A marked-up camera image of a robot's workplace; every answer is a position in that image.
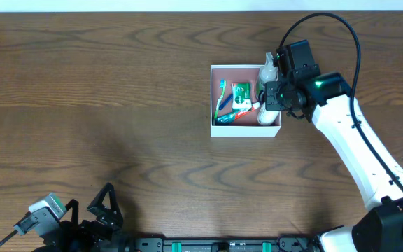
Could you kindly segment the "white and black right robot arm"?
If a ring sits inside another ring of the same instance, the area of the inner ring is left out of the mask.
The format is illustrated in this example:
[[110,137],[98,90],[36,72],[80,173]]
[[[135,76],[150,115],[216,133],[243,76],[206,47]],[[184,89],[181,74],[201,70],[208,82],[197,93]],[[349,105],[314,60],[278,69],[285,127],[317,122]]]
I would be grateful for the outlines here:
[[403,168],[369,126],[340,73],[322,74],[308,41],[276,50],[275,81],[265,85],[269,111],[301,117],[333,145],[362,196],[366,215],[352,227],[316,237],[319,251],[403,251]]

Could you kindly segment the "red Colgate toothpaste tube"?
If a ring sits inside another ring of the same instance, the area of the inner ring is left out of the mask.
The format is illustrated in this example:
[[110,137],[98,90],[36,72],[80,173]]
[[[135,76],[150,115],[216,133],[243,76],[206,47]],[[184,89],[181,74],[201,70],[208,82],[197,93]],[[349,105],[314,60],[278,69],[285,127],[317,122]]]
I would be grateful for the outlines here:
[[234,111],[225,115],[222,115],[220,117],[217,117],[214,120],[215,125],[230,125],[232,124],[235,120],[238,120],[239,118],[248,115],[249,113],[256,111],[259,107],[261,107],[261,104],[259,102],[256,102],[252,104],[251,108],[247,111]]

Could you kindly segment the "clear foam pump bottle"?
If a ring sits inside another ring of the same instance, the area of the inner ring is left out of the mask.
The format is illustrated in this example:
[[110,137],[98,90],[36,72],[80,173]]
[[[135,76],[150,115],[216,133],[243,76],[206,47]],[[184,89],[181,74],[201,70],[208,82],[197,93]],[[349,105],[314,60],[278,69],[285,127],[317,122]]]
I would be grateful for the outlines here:
[[266,53],[266,62],[260,68],[258,79],[255,86],[255,95],[259,102],[262,101],[265,84],[276,81],[278,78],[278,67],[274,64],[274,56],[271,52]]

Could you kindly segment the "blue disposable razor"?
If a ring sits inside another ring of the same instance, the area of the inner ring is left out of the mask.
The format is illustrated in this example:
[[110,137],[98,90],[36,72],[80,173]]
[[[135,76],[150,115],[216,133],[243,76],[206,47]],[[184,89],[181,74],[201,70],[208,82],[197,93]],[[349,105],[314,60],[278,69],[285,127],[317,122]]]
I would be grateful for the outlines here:
[[226,99],[224,99],[224,100],[220,103],[218,109],[219,109],[220,111],[223,110],[223,109],[226,107],[226,105],[228,105],[229,102],[230,102],[232,99],[233,99],[233,94],[230,94]]

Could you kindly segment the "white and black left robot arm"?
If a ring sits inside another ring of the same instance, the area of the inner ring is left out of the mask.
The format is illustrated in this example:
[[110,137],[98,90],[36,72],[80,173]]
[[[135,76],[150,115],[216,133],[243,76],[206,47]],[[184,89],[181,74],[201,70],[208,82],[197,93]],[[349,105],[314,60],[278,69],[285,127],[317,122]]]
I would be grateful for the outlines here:
[[134,239],[122,230],[124,221],[111,183],[106,183],[87,207],[94,220],[79,220],[79,202],[75,199],[64,205],[64,211],[71,213],[70,220],[56,217],[49,207],[36,212],[35,231],[44,243],[39,251],[135,250]]

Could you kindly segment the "green soap bar package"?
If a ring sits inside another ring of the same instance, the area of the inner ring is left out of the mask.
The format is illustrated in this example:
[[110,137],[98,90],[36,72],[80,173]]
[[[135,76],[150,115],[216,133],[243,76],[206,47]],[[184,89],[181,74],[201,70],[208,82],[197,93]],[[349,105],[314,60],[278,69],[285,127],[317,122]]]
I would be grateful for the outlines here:
[[247,111],[251,109],[251,83],[232,83],[232,110]]

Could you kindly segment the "white lotion tube with leaves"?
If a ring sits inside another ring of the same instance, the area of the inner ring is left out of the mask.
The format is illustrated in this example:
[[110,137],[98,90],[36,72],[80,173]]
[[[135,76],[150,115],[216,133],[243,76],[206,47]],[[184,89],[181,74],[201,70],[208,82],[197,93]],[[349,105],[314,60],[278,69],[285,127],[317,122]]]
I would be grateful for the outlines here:
[[273,125],[279,113],[279,111],[268,111],[266,104],[263,103],[257,116],[257,123],[264,126]]

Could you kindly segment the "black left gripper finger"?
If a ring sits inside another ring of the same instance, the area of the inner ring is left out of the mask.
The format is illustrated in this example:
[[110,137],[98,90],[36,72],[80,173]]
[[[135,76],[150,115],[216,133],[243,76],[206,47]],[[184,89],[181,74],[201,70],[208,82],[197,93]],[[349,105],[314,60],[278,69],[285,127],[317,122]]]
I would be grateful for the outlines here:
[[71,199],[65,206],[67,211],[71,212],[71,223],[74,226],[78,226],[78,213],[79,213],[79,202],[75,199]]
[[123,224],[123,217],[118,205],[113,184],[106,183],[91,201],[87,210],[103,224]]

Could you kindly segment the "green white toothbrush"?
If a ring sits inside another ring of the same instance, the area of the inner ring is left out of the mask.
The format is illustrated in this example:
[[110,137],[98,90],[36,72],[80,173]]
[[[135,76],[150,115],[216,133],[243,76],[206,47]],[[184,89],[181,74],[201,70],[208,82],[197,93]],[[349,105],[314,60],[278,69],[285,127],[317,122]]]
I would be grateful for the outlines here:
[[225,96],[226,85],[227,85],[227,81],[225,79],[221,79],[219,82],[219,88],[221,89],[221,93],[220,93],[219,98],[217,99],[213,121],[216,121],[216,119],[218,118],[218,112],[220,110],[220,105]]

